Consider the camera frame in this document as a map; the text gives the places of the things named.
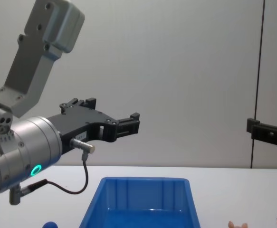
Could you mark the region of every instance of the green led ring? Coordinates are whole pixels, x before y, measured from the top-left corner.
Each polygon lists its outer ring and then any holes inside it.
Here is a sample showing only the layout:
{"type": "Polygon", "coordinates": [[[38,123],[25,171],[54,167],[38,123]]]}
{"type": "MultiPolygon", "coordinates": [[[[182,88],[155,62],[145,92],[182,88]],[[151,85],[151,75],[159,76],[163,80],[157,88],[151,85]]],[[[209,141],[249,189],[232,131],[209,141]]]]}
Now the green led ring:
{"type": "Polygon", "coordinates": [[[41,165],[36,165],[33,170],[30,172],[31,176],[35,176],[37,173],[39,173],[42,169],[41,165]]]}

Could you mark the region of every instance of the bolt hole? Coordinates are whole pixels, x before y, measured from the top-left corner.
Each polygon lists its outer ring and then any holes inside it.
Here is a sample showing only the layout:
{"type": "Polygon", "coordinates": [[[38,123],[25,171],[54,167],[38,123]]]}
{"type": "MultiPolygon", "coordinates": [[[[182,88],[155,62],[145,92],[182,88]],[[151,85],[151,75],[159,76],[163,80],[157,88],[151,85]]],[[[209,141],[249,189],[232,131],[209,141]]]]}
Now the bolt hole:
{"type": "Polygon", "coordinates": [[[24,35],[20,35],[19,38],[18,38],[18,40],[19,40],[20,42],[22,42],[23,39],[24,39],[24,35]]]}
{"type": "Polygon", "coordinates": [[[37,25],[37,30],[40,31],[42,29],[42,25],[37,25]]]}
{"type": "Polygon", "coordinates": [[[49,50],[49,45],[46,44],[46,45],[44,46],[44,49],[45,49],[46,51],[49,50]]]}
{"type": "Polygon", "coordinates": [[[50,8],[51,8],[51,3],[47,3],[47,4],[45,5],[45,9],[48,10],[48,9],[50,9],[50,8]]]}

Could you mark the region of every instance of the gray wall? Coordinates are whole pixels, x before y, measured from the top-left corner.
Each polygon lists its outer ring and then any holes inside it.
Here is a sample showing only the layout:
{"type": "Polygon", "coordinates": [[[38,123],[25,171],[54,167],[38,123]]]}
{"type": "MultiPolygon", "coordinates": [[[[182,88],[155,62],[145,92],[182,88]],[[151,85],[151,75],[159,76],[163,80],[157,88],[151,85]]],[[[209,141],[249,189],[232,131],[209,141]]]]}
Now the gray wall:
{"type": "MultiPolygon", "coordinates": [[[[277,126],[277,1],[266,0],[257,119],[277,126]]],[[[255,142],[254,168],[277,168],[277,146],[255,142]]]]}
{"type": "MultiPolygon", "coordinates": [[[[93,165],[249,167],[263,0],[74,0],[86,15],[72,53],[25,117],[73,97],[115,118],[141,113],[140,133],[91,142],[93,165]]],[[[0,86],[33,0],[0,1],[0,86]]],[[[80,164],[73,151],[59,164],[80,164]]]]}

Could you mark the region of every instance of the label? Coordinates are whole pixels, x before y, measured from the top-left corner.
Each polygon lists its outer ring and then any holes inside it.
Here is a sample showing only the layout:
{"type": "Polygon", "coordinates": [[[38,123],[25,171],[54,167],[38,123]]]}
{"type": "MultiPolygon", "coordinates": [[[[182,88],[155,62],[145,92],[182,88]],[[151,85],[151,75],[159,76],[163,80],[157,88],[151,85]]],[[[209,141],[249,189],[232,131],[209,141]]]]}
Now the label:
{"type": "Polygon", "coordinates": [[[86,132],[82,132],[81,134],[77,135],[75,137],[75,139],[80,140],[80,141],[86,139],[86,132]]]}

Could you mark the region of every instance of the metal cylinder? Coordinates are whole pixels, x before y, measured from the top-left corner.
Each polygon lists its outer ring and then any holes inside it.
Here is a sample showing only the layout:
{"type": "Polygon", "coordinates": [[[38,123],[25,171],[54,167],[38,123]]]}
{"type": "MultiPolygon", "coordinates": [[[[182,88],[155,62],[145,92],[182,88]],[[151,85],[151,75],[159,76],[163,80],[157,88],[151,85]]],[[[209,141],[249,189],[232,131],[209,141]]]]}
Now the metal cylinder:
{"type": "Polygon", "coordinates": [[[43,117],[12,125],[0,141],[0,192],[56,163],[62,153],[59,132],[43,117]]]}

